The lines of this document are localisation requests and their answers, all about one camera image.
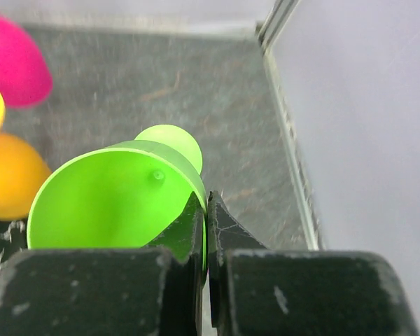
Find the gold wine glass rack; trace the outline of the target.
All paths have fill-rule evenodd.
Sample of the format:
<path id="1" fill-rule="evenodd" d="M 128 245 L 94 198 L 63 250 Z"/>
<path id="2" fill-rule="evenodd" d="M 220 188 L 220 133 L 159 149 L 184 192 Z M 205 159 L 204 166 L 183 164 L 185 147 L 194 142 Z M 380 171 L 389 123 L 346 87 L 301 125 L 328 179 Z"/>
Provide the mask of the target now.
<path id="1" fill-rule="evenodd" d="M 15 253 L 27 248 L 27 219 L 0 221 L 0 271 Z"/>

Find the green goblet front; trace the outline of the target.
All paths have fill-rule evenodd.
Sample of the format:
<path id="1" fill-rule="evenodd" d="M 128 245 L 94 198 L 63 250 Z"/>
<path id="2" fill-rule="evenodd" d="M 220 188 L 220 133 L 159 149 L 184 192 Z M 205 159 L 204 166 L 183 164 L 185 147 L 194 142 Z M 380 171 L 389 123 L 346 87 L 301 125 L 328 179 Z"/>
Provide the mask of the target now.
<path id="1" fill-rule="evenodd" d="M 140 248 L 167 229 L 191 195 L 202 209 L 203 156 L 175 125 L 79 155 L 38 190 L 27 221 L 30 249 Z"/>

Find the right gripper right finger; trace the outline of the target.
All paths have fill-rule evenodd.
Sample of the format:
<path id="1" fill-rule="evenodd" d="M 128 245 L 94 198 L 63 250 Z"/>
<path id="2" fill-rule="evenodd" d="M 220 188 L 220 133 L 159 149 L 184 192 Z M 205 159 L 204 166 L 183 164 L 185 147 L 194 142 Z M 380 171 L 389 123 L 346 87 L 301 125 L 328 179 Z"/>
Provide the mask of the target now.
<path id="1" fill-rule="evenodd" d="M 364 251 L 266 248 L 212 192 L 211 322 L 219 335 L 418 335 L 386 259 Z"/>

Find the magenta goblet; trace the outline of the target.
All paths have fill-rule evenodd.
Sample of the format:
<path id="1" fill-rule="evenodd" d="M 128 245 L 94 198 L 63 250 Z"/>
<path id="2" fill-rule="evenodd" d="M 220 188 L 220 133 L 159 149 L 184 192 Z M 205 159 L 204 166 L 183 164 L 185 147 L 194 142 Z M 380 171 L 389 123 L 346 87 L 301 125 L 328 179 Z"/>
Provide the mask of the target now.
<path id="1" fill-rule="evenodd" d="M 25 108 L 46 100 L 53 77 L 34 39 L 0 16 L 0 93 L 6 105 Z"/>

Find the orange goblet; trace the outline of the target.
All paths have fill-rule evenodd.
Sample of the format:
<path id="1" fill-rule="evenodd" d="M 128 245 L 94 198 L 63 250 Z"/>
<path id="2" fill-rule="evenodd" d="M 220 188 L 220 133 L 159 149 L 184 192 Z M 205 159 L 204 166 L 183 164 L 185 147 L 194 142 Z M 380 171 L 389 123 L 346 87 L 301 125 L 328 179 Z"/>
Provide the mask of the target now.
<path id="1" fill-rule="evenodd" d="M 0 221 L 24 218 L 51 170 L 26 141 L 1 131 L 6 116 L 0 93 Z"/>

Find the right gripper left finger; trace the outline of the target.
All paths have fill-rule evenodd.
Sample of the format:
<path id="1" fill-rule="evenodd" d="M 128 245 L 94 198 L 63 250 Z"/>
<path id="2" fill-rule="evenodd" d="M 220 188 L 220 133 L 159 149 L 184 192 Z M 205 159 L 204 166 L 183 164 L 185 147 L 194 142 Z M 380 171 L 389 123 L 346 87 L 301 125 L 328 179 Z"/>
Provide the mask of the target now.
<path id="1" fill-rule="evenodd" d="M 191 195 L 143 248 L 0 248 L 0 335 L 200 335 L 204 212 Z"/>

